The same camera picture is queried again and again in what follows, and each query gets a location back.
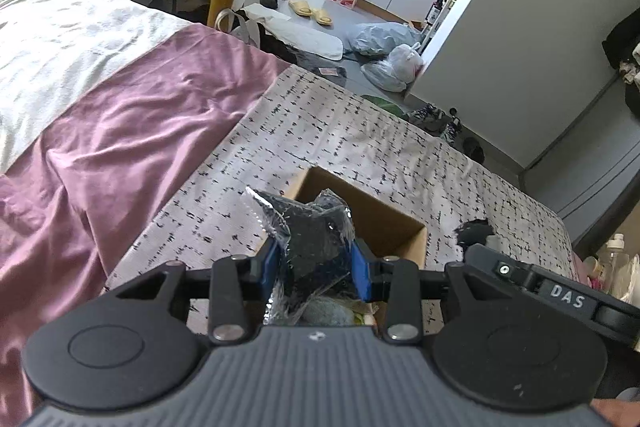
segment clear bottle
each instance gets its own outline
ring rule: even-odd
[[[625,236],[617,233],[607,241],[607,249],[600,255],[602,273],[598,278],[602,284],[602,291],[610,293],[613,281],[618,272],[629,264],[629,256],[625,253]]]

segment tiled floor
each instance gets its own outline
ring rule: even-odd
[[[365,12],[358,8],[349,10],[344,6],[340,6],[339,4],[336,4],[335,2],[332,2],[330,0],[306,1],[312,8],[322,7],[327,10],[331,18],[334,20],[333,26],[331,26],[330,28],[326,28],[324,26],[320,26],[313,19],[296,15],[296,13],[289,7],[288,1],[279,1],[278,11],[292,17],[291,20],[297,24],[311,26],[312,28],[315,28],[317,30],[335,35],[343,42],[345,42],[348,33],[353,30],[353,27],[356,24],[384,22],[382,19],[368,12]],[[258,2],[258,0],[246,0],[244,4],[247,6],[254,2]],[[335,64],[336,66],[345,68],[347,81],[344,83],[343,87],[355,94],[370,94],[373,96],[379,96],[381,98],[394,102],[404,111],[420,108],[424,105],[424,102],[422,100],[410,94],[407,97],[403,98],[400,93],[384,91],[374,86],[366,79],[366,77],[364,77],[364,75],[360,71],[360,64],[355,62],[354,60],[343,59],[340,62],[336,62]],[[443,107],[442,109],[449,110],[449,107]],[[460,115],[460,118],[464,123],[464,115]],[[520,186],[518,181],[518,174],[521,169],[518,168],[518,166],[512,160],[507,158],[502,152],[497,150],[491,144],[485,142],[485,140],[480,139],[478,136],[475,136],[473,133],[471,133],[471,131],[467,129],[464,129],[459,137],[460,144],[462,143],[462,140],[467,136],[474,136],[480,141],[482,148],[484,149],[484,155],[486,158],[484,166],[486,168],[488,168],[491,172],[498,174],[498,176],[510,182],[515,187]]]

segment bedsheet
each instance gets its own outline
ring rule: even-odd
[[[127,0],[114,4],[123,4],[139,25],[157,18],[164,29],[158,27],[155,38],[146,30],[96,35],[94,42],[102,44],[89,49],[66,40],[59,26],[84,34],[83,25],[94,21],[83,23],[77,13],[98,10],[97,0],[72,2],[78,11],[66,23],[41,21],[51,48],[44,62],[24,40],[12,48],[10,74],[0,68],[2,88],[11,85],[20,98],[14,84],[22,82],[27,99],[40,100],[0,103],[4,136],[17,136],[5,142],[5,160],[24,148],[0,174],[2,427],[17,425],[33,410],[20,370],[28,336],[100,293],[149,220],[287,67],[231,36],[128,6],[133,3]],[[9,23],[0,27],[0,39],[9,41],[4,32],[25,25],[4,10],[0,19]],[[117,17],[110,12],[98,18],[104,25]],[[73,60],[75,47],[93,58]],[[85,74],[81,64],[93,73]],[[44,103],[47,97],[52,105]],[[7,121],[33,124],[24,127],[27,133],[11,135]]]
[[[150,222],[108,285],[180,259],[192,268],[251,254],[264,239],[240,194],[247,185],[283,193],[302,169],[319,165],[425,223],[424,267],[460,261],[454,229],[487,218],[508,253],[576,279],[562,221],[438,138],[379,110],[341,87],[291,66]],[[424,306],[428,331],[440,308]],[[207,305],[188,325],[206,332]]]

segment brown cardboard flap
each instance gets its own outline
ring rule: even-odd
[[[364,239],[374,255],[398,255],[414,261],[422,268],[427,230],[417,219],[320,167],[311,167],[302,177],[296,178],[290,191],[295,194],[297,201],[308,203],[325,188],[330,188],[347,202],[356,235]]]

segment white fabric with black marks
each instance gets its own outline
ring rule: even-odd
[[[191,268],[255,251],[264,232],[244,188],[282,194],[317,164],[425,223],[424,267],[462,259],[454,229],[488,218],[510,255],[576,279],[571,243],[554,213],[438,138],[299,67],[282,73],[149,224],[108,280],[115,287],[181,259]],[[189,325],[206,331],[205,303]],[[439,307],[424,306],[429,330]]]

